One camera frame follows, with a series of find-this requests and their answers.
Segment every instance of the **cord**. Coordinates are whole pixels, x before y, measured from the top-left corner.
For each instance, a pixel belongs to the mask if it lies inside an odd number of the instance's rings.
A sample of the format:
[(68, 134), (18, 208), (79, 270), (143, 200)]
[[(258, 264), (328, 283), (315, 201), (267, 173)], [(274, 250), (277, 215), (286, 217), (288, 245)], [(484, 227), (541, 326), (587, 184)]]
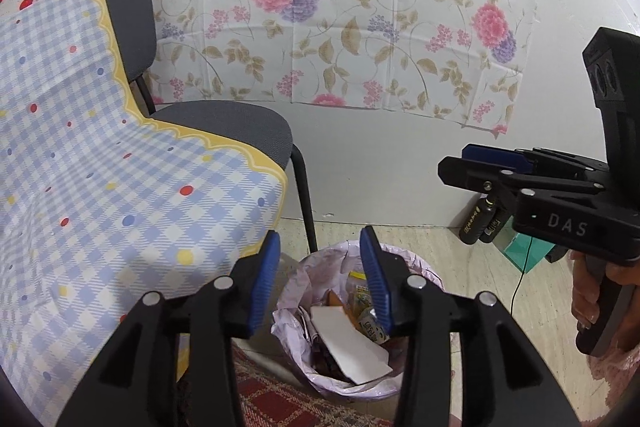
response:
[(518, 281), (518, 285), (516, 286), (516, 289), (513, 291), (513, 297), (511, 297), (511, 317), (513, 317), (513, 301), (516, 299), (516, 293), (518, 293), (518, 289), (522, 284), (522, 279), (524, 279), (524, 273), (525, 273), (525, 270), (527, 269), (527, 261), (529, 260), (529, 252), (531, 251), (532, 243), (533, 243), (533, 237), (529, 239), (529, 248), (527, 248), (527, 255), (524, 258), (524, 266), (522, 267), (522, 274), (520, 276), (520, 280)]

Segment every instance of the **blue checkered tablecloth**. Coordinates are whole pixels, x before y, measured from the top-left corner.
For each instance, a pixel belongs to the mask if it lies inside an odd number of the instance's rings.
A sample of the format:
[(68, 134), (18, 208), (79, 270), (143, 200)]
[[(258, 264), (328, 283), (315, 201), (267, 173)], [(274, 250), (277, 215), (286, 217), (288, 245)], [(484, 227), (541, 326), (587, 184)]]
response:
[(0, 20), (0, 366), (52, 426), (140, 296), (255, 253), (286, 178), (257, 150), (140, 115), (104, 0)]

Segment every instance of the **yellow scalloped border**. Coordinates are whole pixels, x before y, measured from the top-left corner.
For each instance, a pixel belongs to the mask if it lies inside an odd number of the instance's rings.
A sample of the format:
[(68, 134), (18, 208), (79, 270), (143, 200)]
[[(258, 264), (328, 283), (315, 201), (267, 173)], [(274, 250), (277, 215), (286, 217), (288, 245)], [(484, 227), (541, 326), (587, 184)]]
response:
[[(129, 83), (127, 82), (127, 76), (124, 72), (124, 65), (122, 63), (122, 58), (120, 57), (120, 49), (118, 48), (116, 36), (113, 31), (113, 27), (111, 26), (111, 19), (109, 17), (107, 2), (106, 0), (94, 1), (100, 6), (100, 19), (98, 20), (98, 26), (100, 26), (100, 28), (102, 28), (107, 33), (109, 38), (109, 49), (113, 54), (114, 59), (113, 79), (117, 83), (119, 83), (120, 87), (122, 88), (122, 92), (124, 94), (125, 111), (127, 111), (127, 113), (135, 118), (140, 125), (149, 126), (152, 130), (173, 131), (175, 137), (178, 139), (193, 137), (200, 138), (204, 142), (204, 146), (207, 150), (214, 151), (216, 149), (222, 148), (236, 149), (241, 152), (242, 155), (244, 155), (251, 170), (256, 172), (266, 172), (267, 174), (272, 174), (273, 176), (275, 176), (282, 184), (282, 195), (280, 197), (280, 203), (278, 204), (278, 213), (272, 225), (272, 227), (275, 227), (280, 220), (282, 206), (284, 204), (284, 195), (287, 191), (287, 175), (285, 174), (285, 172), (266, 154), (245, 143), (231, 140), (223, 136), (218, 136), (216, 134), (190, 129), (181, 125), (154, 120), (153, 118), (147, 118), (146, 116), (144, 116), (140, 112), (138, 104), (133, 98), (133, 93), (131, 92)], [(248, 247), (242, 248), (240, 257), (246, 257), (248, 255), (258, 253), (261, 245), (262, 240), (258, 241), (258, 243), (255, 243), (254, 245), (249, 245)]]

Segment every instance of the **wall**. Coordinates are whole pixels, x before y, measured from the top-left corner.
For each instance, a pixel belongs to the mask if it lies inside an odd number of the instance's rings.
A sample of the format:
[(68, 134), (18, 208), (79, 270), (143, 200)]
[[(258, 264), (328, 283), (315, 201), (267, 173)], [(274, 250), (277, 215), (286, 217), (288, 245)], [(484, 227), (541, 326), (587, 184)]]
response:
[[(599, 111), (582, 50), (599, 26), (639, 33), (628, 0), (538, 0), (524, 81), (506, 136), (431, 118), (387, 112), (265, 104), (290, 123), (305, 156), (319, 221), (446, 227), (462, 219), (472, 195), (444, 187), (438, 162), (468, 143), (534, 146), (604, 159)], [(300, 217), (290, 176), (284, 217)]]

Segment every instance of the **trash bag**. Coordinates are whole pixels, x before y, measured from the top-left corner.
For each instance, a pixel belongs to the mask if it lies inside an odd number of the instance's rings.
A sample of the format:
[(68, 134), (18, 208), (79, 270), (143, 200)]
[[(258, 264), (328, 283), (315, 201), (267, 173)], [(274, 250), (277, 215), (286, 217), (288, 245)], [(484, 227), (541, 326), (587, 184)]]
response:
[[(401, 255), (412, 273), (420, 274), (444, 290), (442, 280), (424, 259), (404, 248), (381, 245), (382, 250)], [(312, 305), (322, 303), (328, 290), (333, 290), (340, 300), (347, 304), (347, 281), (352, 271), (362, 272), (359, 241), (345, 241), (332, 247), (323, 248), (304, 259), (284, 286), (276, 310), (271, 333), (282, 344), (301, 381), (308, 381), (322, 395), (331, 393), (359, 400), (382, 400), (400, 391), (406, 350), (391, 352), (388, 365), (393, 372), (386, 377), (362, 384), (320, 375), (312, 367), (312, 346), (306, 337), (306, 328), (299, 320), (298, 307), (307, 312)]]

